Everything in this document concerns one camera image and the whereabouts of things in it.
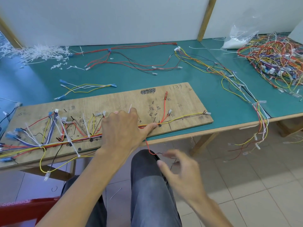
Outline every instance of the person's right hand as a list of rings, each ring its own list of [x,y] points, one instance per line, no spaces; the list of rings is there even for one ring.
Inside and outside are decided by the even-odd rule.
[[[190,205],[195,206],[197,203],[207,200],[207,195],[203,187],[199,164],[188,157],[184,152],[177,149],[168,150],[163,156],[169,158],[178,158],[181,164],[180,174],[174,174],[169,167],[161,160],[157,164],[167,178],[169,184],[174,190]]]

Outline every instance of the clear plastic bag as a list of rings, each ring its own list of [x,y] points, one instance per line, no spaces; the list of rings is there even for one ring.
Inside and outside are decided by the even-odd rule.
[[[224,45],[221,49],[239,49],[259,32],[257,28],[260,26],[261,16],[256,14],[252,8],[245,11],[238,18],[230,30],[229,36],[226,37]]]

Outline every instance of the person's left hand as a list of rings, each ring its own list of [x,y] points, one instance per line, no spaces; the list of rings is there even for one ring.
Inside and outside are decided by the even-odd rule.
[[[135,108],[129,113],[115,111],[102,119],[102,148],[110,152],[117,152],[121,157],[128,157],[147,135],[157,127],[157,123],[150,123],[145,128],[138,128],[138,114]]]

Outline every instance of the red plastic chair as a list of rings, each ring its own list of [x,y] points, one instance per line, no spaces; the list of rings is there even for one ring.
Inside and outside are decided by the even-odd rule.
[[[37,219],[37,224],[56,204],[59,198],[39,198],[0,204],[0,226],[33,219]]]

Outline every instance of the gray jeans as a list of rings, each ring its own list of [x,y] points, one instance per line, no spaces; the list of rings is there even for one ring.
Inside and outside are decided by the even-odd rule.
[[[172,189],[158,168],[157,160],[157,155],[151,155],[148,150],[141,150],[131,161],[132,227],[182,226]],[[67,181],[62,195],[77,178],[78,176],[75,176]],[[107,211],[101,196],[89,216],[86,227],[106,227],[106,219]]]

